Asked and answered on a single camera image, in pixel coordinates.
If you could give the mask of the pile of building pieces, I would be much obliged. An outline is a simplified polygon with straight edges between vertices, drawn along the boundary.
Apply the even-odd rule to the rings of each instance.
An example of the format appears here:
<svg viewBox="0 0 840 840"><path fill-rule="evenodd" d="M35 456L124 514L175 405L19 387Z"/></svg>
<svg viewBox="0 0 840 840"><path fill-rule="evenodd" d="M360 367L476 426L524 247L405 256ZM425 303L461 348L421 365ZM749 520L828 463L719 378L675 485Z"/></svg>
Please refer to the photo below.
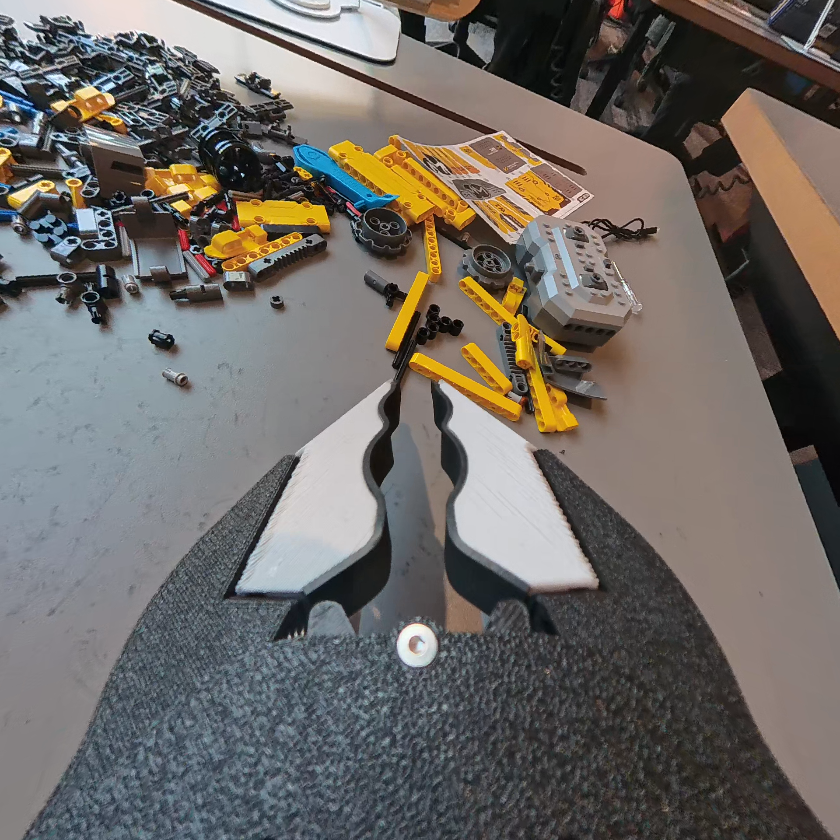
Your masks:
<svg viewBox="0 0 840 840"><path fill-rule="evenodd" d="M122 291L174 286L173 301L217 301L326 250L329 190L296 164L291 103L268 78L236 76L262 97L243 103L215 66L150 34L92 35L67 16L25 26L33 38L2 16L2 224L56 268L3 276L2 297L55 287L59 304L100 325ZM141 194L101 195L80 152L85 127L140 146ZM203 166L198 143L213 129L257 153L261 192L225 191Z"/></svg>

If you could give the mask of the grey curved block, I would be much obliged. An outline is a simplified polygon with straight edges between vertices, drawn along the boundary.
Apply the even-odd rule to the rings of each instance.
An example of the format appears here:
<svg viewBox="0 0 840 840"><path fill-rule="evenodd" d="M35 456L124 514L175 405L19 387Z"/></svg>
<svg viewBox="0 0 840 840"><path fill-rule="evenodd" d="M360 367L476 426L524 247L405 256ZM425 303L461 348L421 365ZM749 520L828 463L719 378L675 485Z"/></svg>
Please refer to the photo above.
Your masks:
<svg viewBox="0 0 840 840"><path fill-rule="evenodd" d="M106 130L85 127L83 132L80 152L98 180L101 195L141 194L145 160L140 146L127 136Z"/></svg>

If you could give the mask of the black swivel chair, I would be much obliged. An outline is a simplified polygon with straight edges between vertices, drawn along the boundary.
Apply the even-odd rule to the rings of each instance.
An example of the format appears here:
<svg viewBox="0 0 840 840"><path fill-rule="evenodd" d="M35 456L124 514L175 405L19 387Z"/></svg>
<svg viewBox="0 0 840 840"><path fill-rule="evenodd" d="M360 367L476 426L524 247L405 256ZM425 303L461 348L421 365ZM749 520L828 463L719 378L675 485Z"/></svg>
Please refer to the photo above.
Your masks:
<svg viewBox="0 0 840 840"><path fill-rule="evenodd" d="M453 39L444 50L566 107L572 104L578 80L592 66L611 70L627 58L613 102L623 108L655 17L653 2L635 2L631 23L644 26L635 50L628 51L636 34L633 29L619 52L588 59L606 21L600 19L595 2L479 2L474 11L449 26ZM495 29L493 52L487 60L467 44L469 26L477 23Z"/></svg>

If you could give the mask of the yellow sticker sheet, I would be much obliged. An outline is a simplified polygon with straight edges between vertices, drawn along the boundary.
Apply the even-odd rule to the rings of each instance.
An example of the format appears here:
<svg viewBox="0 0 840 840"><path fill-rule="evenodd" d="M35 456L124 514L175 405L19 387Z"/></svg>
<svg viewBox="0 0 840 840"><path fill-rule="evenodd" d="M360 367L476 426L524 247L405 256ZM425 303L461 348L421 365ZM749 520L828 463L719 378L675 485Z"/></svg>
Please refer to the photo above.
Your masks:
<svg viewBox="0 0 840 840"><path fill-rule="evenodd" d="M593 197L504 132L452 145L399 141L510 245L535 218L565 218Z"/></svg>

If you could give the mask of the wood-edged far desk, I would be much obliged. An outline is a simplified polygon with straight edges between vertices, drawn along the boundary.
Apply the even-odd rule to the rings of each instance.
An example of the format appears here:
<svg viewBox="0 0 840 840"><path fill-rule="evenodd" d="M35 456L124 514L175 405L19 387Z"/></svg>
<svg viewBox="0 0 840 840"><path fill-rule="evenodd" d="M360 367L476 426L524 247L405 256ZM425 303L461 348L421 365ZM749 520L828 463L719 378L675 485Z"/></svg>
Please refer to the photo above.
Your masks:
<svg viewBox="0 0 840 840"><path fill-rule="evenodd" d="M764 388L788 448L837 484L838 129L752 89L723 126L753 182L751 289L781 366Z"/></svg>

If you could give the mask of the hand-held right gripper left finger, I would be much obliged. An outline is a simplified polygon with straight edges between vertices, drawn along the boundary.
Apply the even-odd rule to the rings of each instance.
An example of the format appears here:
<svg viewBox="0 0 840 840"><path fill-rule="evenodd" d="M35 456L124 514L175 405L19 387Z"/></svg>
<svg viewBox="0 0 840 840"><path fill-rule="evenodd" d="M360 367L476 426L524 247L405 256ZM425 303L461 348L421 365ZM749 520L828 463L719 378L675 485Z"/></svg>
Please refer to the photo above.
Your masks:
<svg viewBox="0 0 840 840"><path fill-rule="evenodd" d="M339 604L359 613L391 570L382 482L402 393L386 381L295 454L240 562L234 598Z"/></svg>

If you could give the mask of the grey wheel hub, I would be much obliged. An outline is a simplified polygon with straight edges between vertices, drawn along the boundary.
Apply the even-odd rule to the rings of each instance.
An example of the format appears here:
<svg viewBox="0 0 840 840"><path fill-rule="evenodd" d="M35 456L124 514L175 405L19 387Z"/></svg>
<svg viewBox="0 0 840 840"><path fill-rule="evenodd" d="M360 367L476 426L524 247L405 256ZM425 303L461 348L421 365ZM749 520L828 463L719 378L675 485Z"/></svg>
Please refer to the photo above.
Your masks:
<svg viewBox="0 0 840 840"><path fill-rule="evenodd" d="M470 277L490 292L504 291L513 278L508 254L493 245L477 245L463 254L458 278Z"/></svg>
<svg viewBox="0 0 840 840"><path fill-rule="evenodd" d="M388 208L372 208L350 222L353 238L373 256L404 256L412 239L406 221Z"/></svg>

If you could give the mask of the black wheel rim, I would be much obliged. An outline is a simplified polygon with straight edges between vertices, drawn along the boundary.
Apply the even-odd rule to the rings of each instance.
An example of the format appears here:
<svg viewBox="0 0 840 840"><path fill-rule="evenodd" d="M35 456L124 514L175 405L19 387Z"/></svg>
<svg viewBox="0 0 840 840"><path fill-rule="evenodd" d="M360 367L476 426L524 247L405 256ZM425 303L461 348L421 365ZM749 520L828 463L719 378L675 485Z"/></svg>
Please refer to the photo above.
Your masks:
<svg viewBox="0 0 840 840"><path fill-rule="evenodd" d="M228 129L213 129L198 143L203 166L225 191L259 193L263 189L262 164L249 143Z"/></svg>

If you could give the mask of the scattered yellow holed beams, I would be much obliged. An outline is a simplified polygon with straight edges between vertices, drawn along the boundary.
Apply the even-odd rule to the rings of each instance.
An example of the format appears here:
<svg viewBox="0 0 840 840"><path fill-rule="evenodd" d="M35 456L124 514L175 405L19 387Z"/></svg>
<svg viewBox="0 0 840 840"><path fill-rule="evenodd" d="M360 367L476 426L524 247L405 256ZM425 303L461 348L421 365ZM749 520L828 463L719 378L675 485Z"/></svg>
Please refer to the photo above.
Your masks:
<svg viewBox="0 0 840 840"><path fill-rule="evenodd" d="M402 303L385 340L386 351L393 354L395 380L399 381L409 369L431 382L451 385L473 403L512 422L528 412L542 434L576 429L579 422L566 394L571 387L554 384L550 366L555 361L572 362L573 358L564 356L563 346L532 325L523 307L524 283L514 273L509 286L499 292L484 289L470 277L458 278L461 292L497 326L499 363L475 342L460 349L479 381L419 350L439 335L456 338L464 329L461 320L445 316L437 304L430 303L426 311L421 311L426 289L441 276L438 233L431 217L423 222L426 269L416 275L408 291L372 272L364 276L365 284L384 298L388 308L395 301Z"/></svg>

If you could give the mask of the clear plastic rod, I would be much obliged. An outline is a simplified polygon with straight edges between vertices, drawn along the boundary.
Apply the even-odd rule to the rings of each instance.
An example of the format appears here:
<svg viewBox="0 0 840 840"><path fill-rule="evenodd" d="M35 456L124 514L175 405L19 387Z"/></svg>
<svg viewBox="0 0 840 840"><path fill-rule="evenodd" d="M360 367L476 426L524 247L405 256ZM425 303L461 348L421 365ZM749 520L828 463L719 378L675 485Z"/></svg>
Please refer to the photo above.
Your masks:
<svg viewBox="0 0 840 840"><path fill-rule="evenodd" d="M616 275L616 278L618 279L624 290L624 295L629 303L632 313L640 314L643 310L642 302L638 299L631 284L628 282L628 280L624 278L623 273L619 269L617 263L614 260L611 260L611 262L614 274Z"/></svg>

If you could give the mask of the dark wooden table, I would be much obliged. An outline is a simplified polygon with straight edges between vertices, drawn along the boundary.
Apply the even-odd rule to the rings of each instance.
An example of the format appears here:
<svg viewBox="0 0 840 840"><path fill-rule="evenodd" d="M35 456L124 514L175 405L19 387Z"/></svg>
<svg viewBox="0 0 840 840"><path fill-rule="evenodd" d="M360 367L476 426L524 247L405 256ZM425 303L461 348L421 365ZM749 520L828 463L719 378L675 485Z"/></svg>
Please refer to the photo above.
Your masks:
<svg viewBox="0 0 840 840"><path fill-rule="evenodd" d="M824 88L839 92L839 65L819 50L785 39L749 4L719 1L653 1L676 16L743 47Z"/></svg>

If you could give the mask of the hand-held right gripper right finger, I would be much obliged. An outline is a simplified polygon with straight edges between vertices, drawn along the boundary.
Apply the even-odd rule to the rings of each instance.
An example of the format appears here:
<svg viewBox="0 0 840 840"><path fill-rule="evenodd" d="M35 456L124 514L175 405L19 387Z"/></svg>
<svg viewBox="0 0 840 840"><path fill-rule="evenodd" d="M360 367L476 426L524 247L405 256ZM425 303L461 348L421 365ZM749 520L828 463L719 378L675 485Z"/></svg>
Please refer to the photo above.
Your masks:
<svg viewBox="0 0 840 840"><path fill-rule="evenodd" d="M454 590L486 615L499 602L597 590L538 450L452 385L433 383L431 392L453 484L444 560Z"/></svg>

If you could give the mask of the blue brick separator tool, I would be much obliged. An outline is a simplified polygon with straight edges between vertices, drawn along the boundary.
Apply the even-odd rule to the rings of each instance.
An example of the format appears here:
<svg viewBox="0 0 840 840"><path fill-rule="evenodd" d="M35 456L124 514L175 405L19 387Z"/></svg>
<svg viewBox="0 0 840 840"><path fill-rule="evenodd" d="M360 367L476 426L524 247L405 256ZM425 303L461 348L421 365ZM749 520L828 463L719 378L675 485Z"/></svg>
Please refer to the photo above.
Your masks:
<svg viewBox="0 0 840 840"><path fill-rule="evenodd" d="M322 178L327 186L338 192L362 212L372 208L387 207L399 198L398 195L378 194L342 167L323 150L309 144L298 144L293 148L293 157L298 166Z"/></svg>

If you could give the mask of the grey motor hub block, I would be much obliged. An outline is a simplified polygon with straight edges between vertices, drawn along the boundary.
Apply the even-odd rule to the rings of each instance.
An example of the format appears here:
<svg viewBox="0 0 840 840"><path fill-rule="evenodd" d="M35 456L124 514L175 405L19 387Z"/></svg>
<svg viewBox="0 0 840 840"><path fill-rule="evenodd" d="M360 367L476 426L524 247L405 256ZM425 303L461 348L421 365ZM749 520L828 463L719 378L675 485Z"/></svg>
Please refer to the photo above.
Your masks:
<svg viewBox="0 0 840 840"><path fill-rule="evenodd" d="M597 349L634 315L623 277L592 226L539 215L521 232L515 256L530 322L552 340Z"/></svg>

